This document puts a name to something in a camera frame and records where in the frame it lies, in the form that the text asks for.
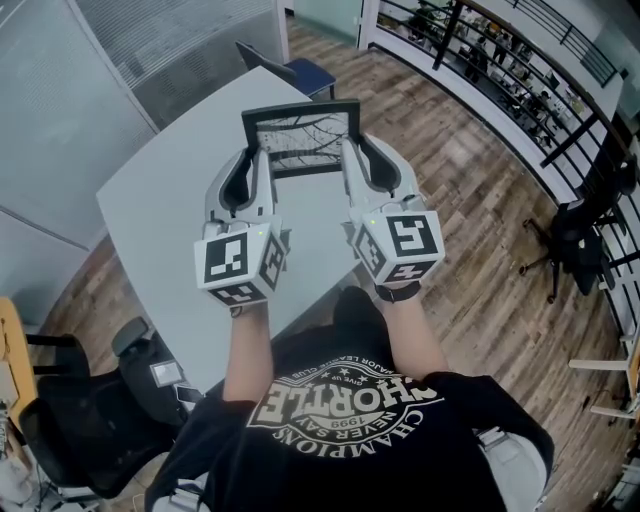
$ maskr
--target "white table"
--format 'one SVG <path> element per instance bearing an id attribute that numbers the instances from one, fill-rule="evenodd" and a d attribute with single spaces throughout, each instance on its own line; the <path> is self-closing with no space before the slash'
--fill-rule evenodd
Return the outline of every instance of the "white table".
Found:
<path id="1" fill-rule="evenodd" d="M 193 243 L 202 236 L 204 196 L 216 173 L 246 145 L 244 110 L 309 101 L 263 68 L 216 91 L 143 147 L 98 192 L 127 276 L 192 385 L 223 377 L 229 312 L 196 288 Z M 291 228 L 287 271 L 271 301 L 276 336 L 357 265 L 341 222 L 341 173 L 276 181 L 276 211 Z"/>

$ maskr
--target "black office chair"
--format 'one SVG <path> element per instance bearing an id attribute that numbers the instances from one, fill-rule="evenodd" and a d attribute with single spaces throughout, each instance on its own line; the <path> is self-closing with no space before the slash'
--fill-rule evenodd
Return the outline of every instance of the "black office chair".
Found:
<path id="1" fill-rule="evenodd" d="M 597 190 L 584 198 L 561 204 L 547 233 L 533 219 L 524 221 L 525 229 L 533 227 L 538 240 L 548 252 L 542 258 L 520 267 L 520 275 L 549 262 L 553 271 L 553 290 L 547 302 L 553 304 L 558 296 L 560 265 L 565 273 L 573 274 L 578 289 L 588 295 L 597 277 L 601 275 L 610 289 L 615 286 L 604 241 L 594 226 L 619 224 L 626 232 L 624 217 L 618 208 L 622 195 L 630 195 L 638 180 L 638 167 L 634 159 L 622 162 L 608 179 L 601 180 Z"/>
<path id="2" fill-rule="evenodd" d="M 133 322 L 116 336 L 118 369 L 89 378 L 42 377 L 39 397 L 20 415 L 27 444 L 56 486 L 89 487 L 114 498 L 147 462 L 171 449 L 186 421 L 172 388 L 144 382 L 154 382 L 148 363 L 167 360 L 166 347 L 155 350 L 157 341 L 143 340 L 141 324 Z M 139 350 L 159 356 L 139 356 Z"/>

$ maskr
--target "black t-shirt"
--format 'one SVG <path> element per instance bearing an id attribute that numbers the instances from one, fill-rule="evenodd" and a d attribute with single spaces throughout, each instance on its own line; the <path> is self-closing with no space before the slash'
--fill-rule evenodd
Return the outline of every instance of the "black t-shirt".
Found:
<path id="1" fill-rule="evenodd" d="M 306 331 L 277 343 L 274 363 L 259 404 L 226 403 L 219 385 L 197 405 L 147 491 L 147 511 L 179 478 L 206 472 L 212 511 L 501 511 L 473 432 L 496 426 L 533 442 L 550 474 L 551 438 L 493 379 L 400 375 L 386 333 Z"/>

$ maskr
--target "small white tablet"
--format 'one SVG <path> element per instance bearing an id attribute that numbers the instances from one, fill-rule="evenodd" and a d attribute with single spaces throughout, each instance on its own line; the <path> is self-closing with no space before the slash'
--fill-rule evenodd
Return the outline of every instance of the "small white tablet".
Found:
<path id="1" fill-rule="evenodd" d="M 177 384 L 184 380 L 182 369 L 175 361 L 165 361 L 164 363 L 156 363 L 150 366 L 153 379 L 159 388 Z"/>

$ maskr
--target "wristband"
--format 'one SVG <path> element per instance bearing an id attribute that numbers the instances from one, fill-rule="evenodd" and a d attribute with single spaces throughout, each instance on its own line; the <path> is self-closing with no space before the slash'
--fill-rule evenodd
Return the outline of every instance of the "wristband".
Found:
<path id="1" fill-rule="evenodd" d="M 382 300 L 386 300 L 387 302 L 400 302 L 417 295 L 420 288 L 420 283 L 418 281 L 413 281 L 407 286 L 395 290 L 387 288 L 386 286 L 376 285 L 376 292 Z"/>

